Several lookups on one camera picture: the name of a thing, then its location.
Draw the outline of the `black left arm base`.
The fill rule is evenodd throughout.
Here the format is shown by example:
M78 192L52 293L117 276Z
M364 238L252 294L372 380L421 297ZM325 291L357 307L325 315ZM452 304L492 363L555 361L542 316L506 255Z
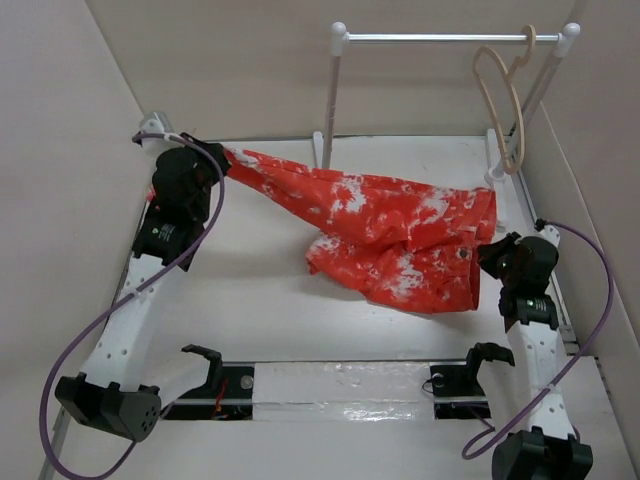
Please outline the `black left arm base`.
M205 382L164 408L165 420L244 421L253 418L253 363L224 362L219 352L190 344L182 352L208 362Z

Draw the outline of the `red white patterned trousers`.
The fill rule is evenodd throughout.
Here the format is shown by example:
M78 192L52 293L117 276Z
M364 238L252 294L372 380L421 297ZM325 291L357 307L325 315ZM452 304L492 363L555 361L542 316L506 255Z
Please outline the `red white patterned trousers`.
M410 313L478 308L477 248L496 231L493 190L311 168L230 147L224 154L233 180L318 228L305 254L310 273Z

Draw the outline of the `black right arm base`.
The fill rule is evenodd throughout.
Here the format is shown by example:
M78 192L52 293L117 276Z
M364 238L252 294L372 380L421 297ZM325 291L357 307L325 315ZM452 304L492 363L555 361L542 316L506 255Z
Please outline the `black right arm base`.
M488 420L490 407L478 372L484 364L514 365L509 348L496 343L476 343L464 360L446 360L429 365L422 390L433 399L436 420Z

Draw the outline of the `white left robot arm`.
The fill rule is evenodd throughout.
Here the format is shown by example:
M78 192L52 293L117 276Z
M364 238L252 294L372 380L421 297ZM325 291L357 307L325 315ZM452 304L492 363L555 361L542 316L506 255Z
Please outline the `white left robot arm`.
M221 144L186 133L139 133L134 140L170 147L156 159L116 309L80 372L59 379L55 397L79 424L139 443L175 400L192 390L212 396L222 387L222 356L213 349L189 344L155 368L146 358L162 294L189 270L221 212L211 190L223 186L230 162Z

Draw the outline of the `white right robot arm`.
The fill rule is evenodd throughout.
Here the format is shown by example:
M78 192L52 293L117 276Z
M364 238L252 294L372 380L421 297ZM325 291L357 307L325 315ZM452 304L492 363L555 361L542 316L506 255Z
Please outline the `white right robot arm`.
M592 449L578 439L556 379L567 355L547 289L559 241L558 230L546 227L478 249L481 269L501 283L508 344L482 346L481 359L462 369L462 381L488 400L499 438L491 461L495 479L584 479L593 466Z

